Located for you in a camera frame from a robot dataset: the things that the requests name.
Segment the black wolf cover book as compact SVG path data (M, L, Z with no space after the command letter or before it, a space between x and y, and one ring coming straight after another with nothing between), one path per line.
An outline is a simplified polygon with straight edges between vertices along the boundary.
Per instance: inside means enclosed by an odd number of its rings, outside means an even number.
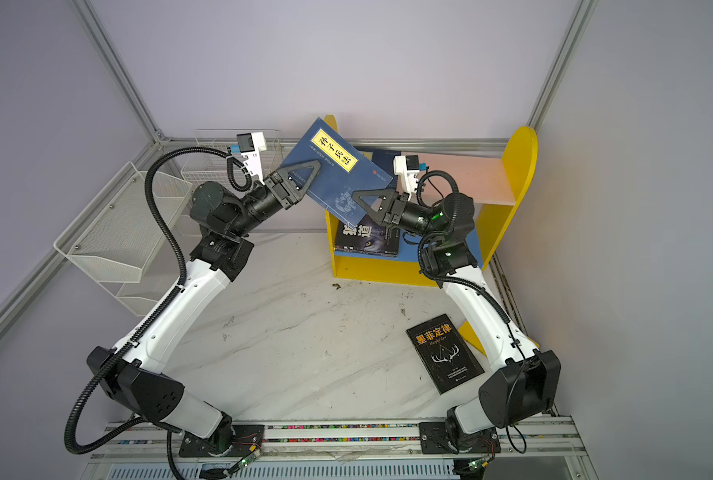
M399 253L400 230L382 226L368 216L356 225L338 222L334 251L347 254L396 258Z

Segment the black antler cover book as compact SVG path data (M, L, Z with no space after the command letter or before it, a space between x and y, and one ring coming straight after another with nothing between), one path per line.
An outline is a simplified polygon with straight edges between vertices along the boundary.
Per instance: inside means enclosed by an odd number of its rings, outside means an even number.
M439 394L484 374L446 314L410 327L405 333Z

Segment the yellow cartoon cover book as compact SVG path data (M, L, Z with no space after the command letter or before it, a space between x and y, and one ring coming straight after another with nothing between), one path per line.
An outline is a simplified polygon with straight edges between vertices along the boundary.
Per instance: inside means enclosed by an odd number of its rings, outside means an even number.
M539 349L539 345L515 328L512 322L495 322L482 327L466 321L458 332L490 361L507 358L518 360L532 356L532 352Z

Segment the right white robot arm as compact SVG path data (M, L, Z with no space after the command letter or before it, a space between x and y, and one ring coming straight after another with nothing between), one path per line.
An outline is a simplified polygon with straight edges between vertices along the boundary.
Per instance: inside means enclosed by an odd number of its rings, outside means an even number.
M561 363L553 352L541 351L489 293L466 241L475 226L473 200L454 191L428 206L390 189L356 191L352 198L375 223L418 236L421 274L454 301L484 348L492 374L476 398L448 412L453 445L466 448L482 432L508 430L550 410Z

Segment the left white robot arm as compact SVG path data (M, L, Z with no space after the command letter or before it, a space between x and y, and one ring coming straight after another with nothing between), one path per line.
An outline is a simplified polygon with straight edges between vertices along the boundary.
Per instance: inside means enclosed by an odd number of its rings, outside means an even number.
M202 240L190 256L178 256L180 275L168 294L114 348L88 356L92 385L144 421L208 440L213 448L232 436L230 416L192 395L164 368L206 307L248 263L248 233L272 215L302 201L322 164L310 160L282 167L244 197L206 182L192 197L192 219Z

